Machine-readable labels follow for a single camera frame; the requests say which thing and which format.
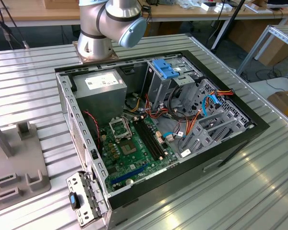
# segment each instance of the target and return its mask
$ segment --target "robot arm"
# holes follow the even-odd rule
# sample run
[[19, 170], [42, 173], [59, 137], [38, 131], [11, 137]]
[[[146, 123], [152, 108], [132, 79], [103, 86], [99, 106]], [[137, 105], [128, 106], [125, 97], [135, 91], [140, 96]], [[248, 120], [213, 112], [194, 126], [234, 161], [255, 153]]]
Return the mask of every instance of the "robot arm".
[[146, 20], [137, 0], [80, 0], [81, 34], [78, 52], [85, 58], [108, 58], [114, 40], [130, 48], [143, 37]]

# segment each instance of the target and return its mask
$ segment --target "metal shelf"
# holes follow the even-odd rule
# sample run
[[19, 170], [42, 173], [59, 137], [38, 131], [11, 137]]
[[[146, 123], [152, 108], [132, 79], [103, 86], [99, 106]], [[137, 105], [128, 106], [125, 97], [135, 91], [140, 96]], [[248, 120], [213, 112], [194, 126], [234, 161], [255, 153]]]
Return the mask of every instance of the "metal shelf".
[[250, 50], [249, 54], [246, 56], [244, 61], [241, 63], [237, 70], [237, 74], [241, 74], [246, 65], [249, 63], [249, 61], [253, 58], [254, 53], [257, 51], [259, 46], [262, 44], [262, 42], [266, 39], [266, 37], [271, 34], [272, 36], [268, 38], [268, 41], [263, 45], [261, 50], [256, 55], [255, 59], [258, 60], [260, 56], [264, 53], [264, 51], [267, 49], [267, 47], [270, 44], [270, 41], [275, 37], [279, 38], [286, 44], [288, 44], [288, 25], [268, 25], [262, 35], [259, 37], [253, 48]]
[[[186, 35], [146, 37], [119, 57], [187, 49], [215, 73], [270, 128], [228, 164], [127, 220], [117, 229], [288, 230], [288, 119], [202, 44]], [[65, 179], [81, 169], [61, 113], [54, 75], [76, 65], [72, 45], [0, 52], [0, 126], [37, 125], [51, 190], [0, 211], [0, 229], [79, 230]]]

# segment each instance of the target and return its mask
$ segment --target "green motherboard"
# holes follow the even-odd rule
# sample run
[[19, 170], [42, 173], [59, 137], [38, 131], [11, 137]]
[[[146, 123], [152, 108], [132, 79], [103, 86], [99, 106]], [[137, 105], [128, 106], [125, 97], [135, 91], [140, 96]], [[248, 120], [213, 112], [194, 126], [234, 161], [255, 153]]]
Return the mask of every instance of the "green motherboard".
[[[109, 192], [124, 187], [126, 183], [128, 184], [128, 180], [136, 182], [177, 161], [176, 155], [165, 141], [163, 144], [157, 142], [158, 138], [155, 133], [158, 130], [151, 118], [147, 117], [143, 122], [151, 133], [150, 137], [154, 137], [154, 143], [159, 145], [157, 147], [161, 148], [166, 153], [166, 156], [156, 159], [152, 155], [137, 132], [134, 121], [129, 121], [132, 137], [129, 139], [123, 138], [118, 143], [115, 142], [110, 126], [101, 129], [103, 133], [102, 159], [109, 173], [106, 179], [106, 186]], [[123, 126], [119, 127], [116, 125], [116, 127], [118, 128], [118, 130], [115, 128], [116, 135], [126, 131]]]

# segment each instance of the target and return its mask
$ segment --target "desk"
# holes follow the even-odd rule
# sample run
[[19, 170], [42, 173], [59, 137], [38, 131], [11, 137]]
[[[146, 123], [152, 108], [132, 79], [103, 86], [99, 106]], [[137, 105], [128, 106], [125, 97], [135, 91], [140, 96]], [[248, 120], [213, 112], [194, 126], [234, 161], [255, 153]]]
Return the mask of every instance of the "desk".
[[[10, 7], [10, 13], [16, 21], [17, 26], [43, 26], [43, 25], [75, 25], [80, 24], [79, 9], [74, 10], [47, 10], [42, 0], [4, 0], [5, 4]], [[222, 13], [220, 19], [225, 20], [219, 35], [212, 48], [220, 39], [224, 29], [232, 16], [232, 12]], [[182, 21], [213, 21], [217, 20], [219, 13], [214, 11], [205, 11], [202, 8], [184, 9], [179, 5], [152, 6], [153, 22], [182, 22]], [[7, 13], [4, 18], [8, 26], [13, 26]], [[240, 11], [236, 20], [249, 19], [274, 19], [281, 18], [280, 25], [284, 25], [288, 20], [288, 9], [282, 12], [276, 11], [274, 14], [265, 13], [257, 14], [250, 9]]]
[[[288, 230], [288, 119], [192, 37], [146, 37], [134, 48], [113, 48], [120, 58], [187, 49], [270, 125], [226, 165], [118, 229]], [[0, 127], [36, 124], [51, 183], [48, 192], [1, 210], [2, 230], [80, 230], [65, 180], [81, 166], [54, 74], [77, 64], [73, 45], [0, 52]]]

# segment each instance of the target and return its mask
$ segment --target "black case frame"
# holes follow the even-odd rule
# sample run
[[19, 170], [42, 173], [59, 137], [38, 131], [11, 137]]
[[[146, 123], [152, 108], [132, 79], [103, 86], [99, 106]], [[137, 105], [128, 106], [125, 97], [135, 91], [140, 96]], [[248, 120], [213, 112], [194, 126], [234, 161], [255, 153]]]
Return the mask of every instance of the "black case frame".
[[[213, 72], [211, 72], [188, 50], [153, 54], [144, 57], [141, 56], [141, 58], [157, 55], [168, 56], [174, 54], [181, 54], [183, 57], [187, 58], [220, 90], [230, 90], [227, 85], [225, 85]], [[126, 61], [126, 65], [128, 65], [132, 64], [130, 62], [132, 59], [134, 60], [135, 58], [100, 61], [98, 63], [85, 63], [83, 65], [55, 69], [55, 72], [65, 72], [66, 74], [64, 75], [69, 76], [71, 80], [72, 91], [76, 91], [77, 86], [73, 81], [73, 77], [89, 73], [87, 68], [88, 66], [98, 65], [101, 63], [112, 63], [116, 61]], [[211, 149], [194, 156], [193, 158], [180, 163], [177, 166], [166, 170], [165, 172], [162, 172], [161, 174], [158, 174], [139, 184], [134, 184], [131, 189], [110, 197], [108, 201], [112, 208], [112, 215], [110, 218], [109, 228], [123, 223], [130, 217], [144, 211], [146, 208], [149, 208], [153, 204], [167, 198], [171, 194], [207, 174], [208, 172], [203, 172], [204, 167], [219, 159], [222, 159], [223, 161], [214, 167], [214, 169], [221, 167], [232, 159], [243, 147], [269, 128], [269, 125], [237, 95], [230, 96], [229, 99], [249, 118], [251, 123], [253, 123], [255, 126], [217, 145], [216, 147], [212, 147]]]

